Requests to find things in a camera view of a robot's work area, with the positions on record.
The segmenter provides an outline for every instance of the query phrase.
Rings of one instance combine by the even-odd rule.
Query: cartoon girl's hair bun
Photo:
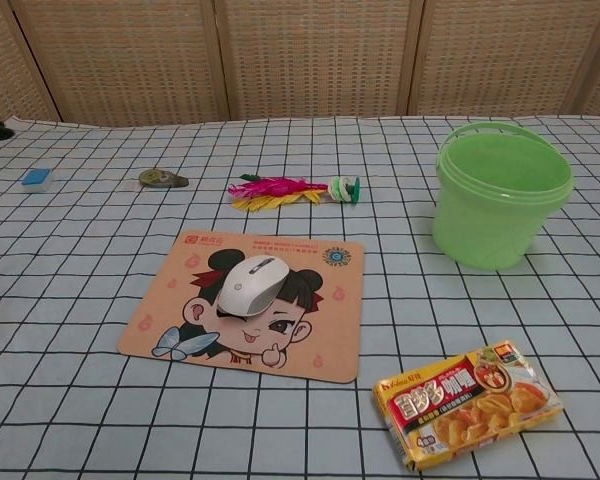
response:
[[[314,270],[299,270],[298,275],[300,275],[309,288],[311,288],[312,292],[315,292],[322,287],[322,277],[320,274]]]
[[[244,259],[244,253],[240,250],[228,248],[212,254],[207,263],[213,270],[229,270]]]

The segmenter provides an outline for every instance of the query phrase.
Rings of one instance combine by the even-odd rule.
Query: cartoon girl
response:
[[[322,297],[316,291],[322,277],[313,270],[290,270],[267,310],[254,317],[236,317],[218,309],[217,297],[229,271],[244,259],[244,253],[235,249],[209,257],[212,270],[196,274],[197,280],[191,282],[200,291],[182,309],[185,322],[164,332],[154,356],[170,353],[172,360],[182,361],[189,355],[207,355],[231,364],[284,366],[287,347],[311,333],[311,324],[303,317],[318,310]]]

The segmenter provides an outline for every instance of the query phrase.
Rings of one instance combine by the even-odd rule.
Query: blue eraser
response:
[[[37,168],[29,170],[20,183],[26,192],[44,192],[51,185],[51,169]]]

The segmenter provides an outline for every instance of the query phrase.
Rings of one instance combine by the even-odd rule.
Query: table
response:
[[[0,143],[0,480],[414,475],[398,463],[370,387],[503,338],[549,378],[566,414],[423,477],[600,478],[600,118],[516,119],[565,153],[577,190],[524,260],[494,274],[459,267],[430,236],[438,145],[469,120],[479,119],[120,129],[11,119],[18,134]],[[189,186],[141,189],[138,174],[153,166]],[[54,169],[47,193],[21,193],[31,167]],[[225,193],[243,173],[359,176],[364,189],[355,207],[247,215]],[[118,354],[185,229],[362,242],[357,380]]]

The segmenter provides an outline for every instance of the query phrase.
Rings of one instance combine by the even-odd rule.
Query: pink feather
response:
[[[238,198],[254,198],[261,196],[284,197],[305,190],[326,190],[327,185],[322,183],[309,183],[305,179],[292,180],[285,177],[261,178],[255,182],[243,185],[231,185],[229,193]]]

